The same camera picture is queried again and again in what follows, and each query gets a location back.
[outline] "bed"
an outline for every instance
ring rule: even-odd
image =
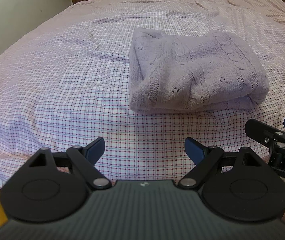
[[[135,27],[201,36],[235,33],[264,66],[270,91],[253,111],[139,115],[128,107]],[[104,137],[109,179],[178,180],[193,164],[184,139],[268,150],[244,134],[255,118],[283,129],[285,3],[281,0],[90,0],[67,8],[0,55],[0,188],[40,147],[63,151]]]

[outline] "blanket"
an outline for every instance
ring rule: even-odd
[[[255,53],[228,32],[189,37],[135,28],[129,62],[130,107],[142,113],[249,110],[269,90]]]

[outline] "circular mount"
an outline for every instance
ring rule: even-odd
[[[25,222],[46,223],[76,212],[86,201],[85,183],[71,174],[45,167],[17,172],[0,193],[8,217]]]
[[[97,187],[104,187],[104,186],[107,186],[109,184],[109,180],[108,179],[105,179],[105,178],[98,178],[98,179],[95,179],[93,181],[93,183],[97,186]]]
[[[241,222],[271,220],[285,211],[285,183],[269,167],[217,174],[204,184],[202,197],[213,212]]]
[[[184,187],[192,187],[196,185],[196,181],[191,178],[184,178],[180,181],[180,184],[183,185]]]
[[[276,144],[277,144],[277,146],[279,146],[279,147],[285,147],[285,144],[282,143],[282,142],[277,142]]]

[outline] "checkered bedsheet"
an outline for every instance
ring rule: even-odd
[[[128,107],[135,27],[171,35],[211,30],[243,38],[270,92],[254,111],[139,115]],[[285,4],[281,0],[91,0],[25,35],[0,56],[0,186],[40,147],[63,151],[101,136],[97,168],[111,180],[179,179],[193,163],[184,139],[268,152],[244,134],[249,118],[283,129]]]

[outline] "metal pin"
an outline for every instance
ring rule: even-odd
[[[98,179],[95,179],[93,181],[93,183],[97,186],[97,187],[104,187],[104,186],[107,186],[109,184],[109,180],[108,179],[105,179],[105,178],[98,178]]]
[[[278,142],[278,143],[276,143],[276,144],[277,144],[277,146],[279,146],[279,147],[285,147],[285,144],[284,144],[284,143]]]
[[[184,178],[180,181],[180,184],[185,186],[185,187],[191,187],[196,185],[196,181],[194,179],[191,178]]]

